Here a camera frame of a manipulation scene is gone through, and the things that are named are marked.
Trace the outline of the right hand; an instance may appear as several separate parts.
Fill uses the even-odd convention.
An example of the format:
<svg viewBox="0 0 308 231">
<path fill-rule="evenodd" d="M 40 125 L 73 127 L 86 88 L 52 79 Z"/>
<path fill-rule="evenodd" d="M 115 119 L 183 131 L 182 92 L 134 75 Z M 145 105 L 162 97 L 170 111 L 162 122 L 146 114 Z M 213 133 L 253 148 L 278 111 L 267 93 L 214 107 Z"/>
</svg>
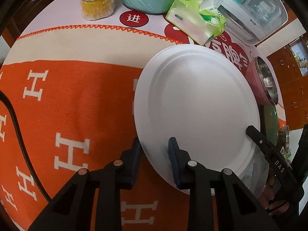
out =
<svg viewBox="0 0 308 231">
<path fill-rule="evenodd" d="M 289 202 L 277 201 L 274 202 L 275 192 L 274 185 L 276 183 L 275 176 L 269 177 L 264 190 L 258 198 L 262 207 L 269 212 L 269 214 L 282 214 L 286 212 L 290 206 Z"/>
</svg>

